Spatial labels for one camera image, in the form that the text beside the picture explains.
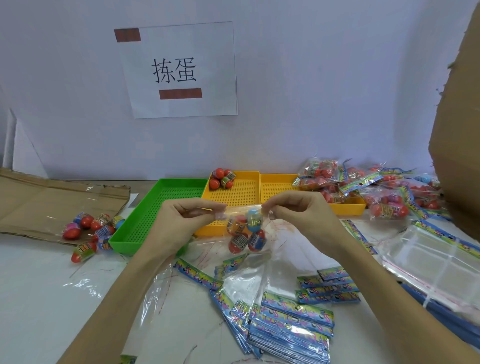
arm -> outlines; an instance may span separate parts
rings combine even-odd
[[[264,203],[339,262],[406,363],[479,363],[480,356],[417,303],[353,238],[318,192],[288,191]]]
[[[165,201],[142,247],[57,364],[118,364],[138,308],[162,263],[224,209],[224,204],[201,198]]]

forearm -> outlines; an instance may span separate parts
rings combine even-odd
[[[138,308],[167,252],[142,247],[105,295],[58,364],[117,364]]]
[[[407,363],[478,363],[478,354],[418,304],[350,234],[340,264]]]

hand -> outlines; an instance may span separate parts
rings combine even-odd
[[[293,224],[318,250],[339,261],[352,238],[319,192],[285,191],[262,207]]]
[[[153,248],[154,252],[174,254],[195,231],[224,215],[226,207],[227,204],[203,198],[166,200],[162,203],[143,246]]]

red rectangle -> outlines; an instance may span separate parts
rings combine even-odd
[[[140,30],[138,28],[114,29],[117,43],[140,42]]]
[[[158,90],[160,100],[173,100],[176,98],[202,98],[201,88],[178,88],[175,90]]]

cardboard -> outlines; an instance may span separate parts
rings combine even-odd
[[[451,68],[429,152],[453,222],[480,241],[480,6]]]
[[[82,211],[114,217],[130,198],[129,186],[49,180],[0,168],[0,232],[72,245],[91,241],[62,239],[66,224]]]

